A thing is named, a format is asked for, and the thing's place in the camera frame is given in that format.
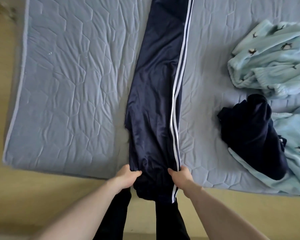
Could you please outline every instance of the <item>black pants leg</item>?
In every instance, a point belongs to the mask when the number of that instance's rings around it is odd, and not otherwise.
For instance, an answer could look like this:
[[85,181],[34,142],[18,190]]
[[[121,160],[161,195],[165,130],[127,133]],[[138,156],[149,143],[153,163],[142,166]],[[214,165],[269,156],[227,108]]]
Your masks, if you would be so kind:
[[177,200],[173,203],[155,203],[157,217],[157,240],[190,240],[185,223],[178,209]]
[[130,199],[130,188],[121,190],[113,198],[93,240],[122,240]]

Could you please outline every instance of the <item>light blue fleece blanket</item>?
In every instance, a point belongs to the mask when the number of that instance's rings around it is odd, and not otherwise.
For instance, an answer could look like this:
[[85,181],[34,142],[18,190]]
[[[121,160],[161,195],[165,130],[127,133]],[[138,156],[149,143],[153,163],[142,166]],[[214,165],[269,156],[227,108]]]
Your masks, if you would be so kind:
[[284,153],[290,170],[284,178],[273,180],[254,170],[231,148],[228,150],[240,164],[266,185],[282,192],[300,195],[300,108],[296,109],[294,113],[273,113],[272,120],[278,135],[287,139]]
[[300,23],[258,24],[233,50],[234,86],[261,89],[268,98],[300,93]]

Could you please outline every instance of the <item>wooden floor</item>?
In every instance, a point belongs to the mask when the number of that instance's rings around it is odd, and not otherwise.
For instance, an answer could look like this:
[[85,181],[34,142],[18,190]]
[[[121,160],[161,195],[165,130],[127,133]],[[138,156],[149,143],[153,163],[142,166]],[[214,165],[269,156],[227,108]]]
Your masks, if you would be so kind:
[[[0,232],[31,233],[101,181],[12,170],[1,162],[3,133],[14,60],[13,23],[0,15]],[[271,239],[300,240],[300,198],[208,189]],[[178,193],[180,212],[191,236],[206,237],[191,202]],[[155,205],[133,193],[128,233],[154,234]]]

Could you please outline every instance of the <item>mattress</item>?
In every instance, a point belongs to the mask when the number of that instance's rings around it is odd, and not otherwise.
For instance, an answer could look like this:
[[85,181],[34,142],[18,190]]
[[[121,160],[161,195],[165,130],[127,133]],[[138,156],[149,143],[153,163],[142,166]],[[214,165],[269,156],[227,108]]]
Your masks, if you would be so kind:
[[[3,161],[14,168],[110,178],[128,162],[124,114],[151,0],[26,0]],[[275,194],[220,138],[216,114],[256,93],[227,61],[264,19],[300,21],[300,0],[194,0],[179,125],[181,161],[204,187]],[[273,100],[275,112],[300,95]]]

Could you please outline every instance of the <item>hand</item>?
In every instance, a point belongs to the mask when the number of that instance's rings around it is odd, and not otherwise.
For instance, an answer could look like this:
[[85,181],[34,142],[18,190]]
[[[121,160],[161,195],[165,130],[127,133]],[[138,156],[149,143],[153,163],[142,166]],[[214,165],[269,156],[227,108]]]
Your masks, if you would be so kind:
[[179,172],[168,168],[168,173],[171,175],[174,184],[183,191],[185,191],[189,182],[193,182],[192,175],[189,169],[185,166],[181,166],[181,170]]
[[131,171],[129,164],[126,164],[117,172],[114,179],[122,190],[131,187],[141,174],[142,171]]

